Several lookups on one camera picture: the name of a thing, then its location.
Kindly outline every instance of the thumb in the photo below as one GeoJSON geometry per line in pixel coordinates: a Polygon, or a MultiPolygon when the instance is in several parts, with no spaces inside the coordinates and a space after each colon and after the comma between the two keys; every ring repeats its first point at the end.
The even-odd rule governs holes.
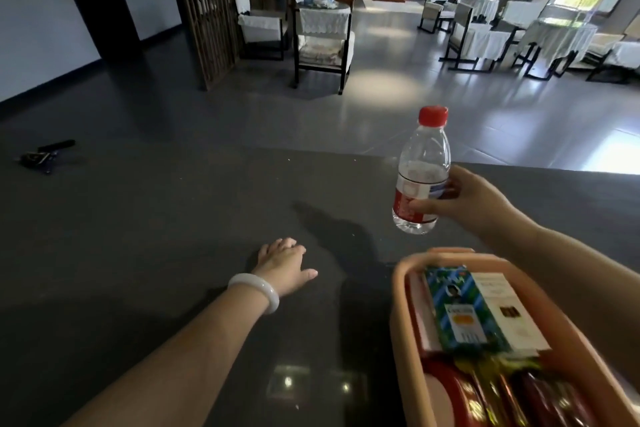
{"type": "Polygon", "coordinates": [[[424,214],[449,216],[453,199],[414,199],[409,203],[413,211],[424,214]]]}
{"type": "Polygon", "coordinates": [[[309,280],[313,280],[318,275],[316,269],[300,270],[300,278],[298,279],[299,287],[304,286],[309,280]]]}

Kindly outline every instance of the person's right arm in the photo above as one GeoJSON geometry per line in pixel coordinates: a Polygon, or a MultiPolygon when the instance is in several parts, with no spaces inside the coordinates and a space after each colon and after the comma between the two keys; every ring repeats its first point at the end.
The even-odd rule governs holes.
{"type": "Polygon", "coordinates": [[[484,178],[458,166],[449,178],[455,197],[415,200],[410,206],[452,218],[526,272],[640,390],[640,275],[537,225],[484,178]]]}

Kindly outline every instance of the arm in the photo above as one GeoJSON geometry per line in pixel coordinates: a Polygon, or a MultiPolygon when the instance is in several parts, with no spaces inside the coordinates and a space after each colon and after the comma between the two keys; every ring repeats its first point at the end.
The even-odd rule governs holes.
{"type": "Polygon", "coordinates": [[[492,184],[458,166],[453,199],[412,201],[447,216],[538,282],[593,345],[640,389],[640,275],[530,220],[492,184]]]}
{"type": "MultiPolygon", "coordinates": [[[[253,273],[281,297],[314,278],[300,270],[305,248],[287,238],[264,245],[253,273]]],[[[220,393],[253,325],[269,305],[251,286],[237,284],[105,391],[65,427],[200,427],[220,393]]]]}

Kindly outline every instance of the red and white label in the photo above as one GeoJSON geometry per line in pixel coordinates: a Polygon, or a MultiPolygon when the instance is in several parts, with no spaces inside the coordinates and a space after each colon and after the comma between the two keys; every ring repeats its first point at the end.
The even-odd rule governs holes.
{"type": "Polygon", "coordinates": [[[396,199],[394,200],[394,213],[403,220],[411,223],[430,223],[436,221],[435,214],[423,214],[409,208],[409,203],[414,199],[437,199],[444,191],[446,180],[439,182],[418,182],[404,177],[398,172],[396,183],[396,199]]]}

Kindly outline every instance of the rug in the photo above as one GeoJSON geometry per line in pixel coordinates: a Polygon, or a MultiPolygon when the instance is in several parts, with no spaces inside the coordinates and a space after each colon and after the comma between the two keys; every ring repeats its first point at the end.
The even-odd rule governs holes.
{"type": "Polygon", "coordinates": [[[359,0],[364,4],[367,12],[406,12],[409,14],[421,14],[424,3],[414,0],[406,2],[385,2],[383,0],[359,0]]]}

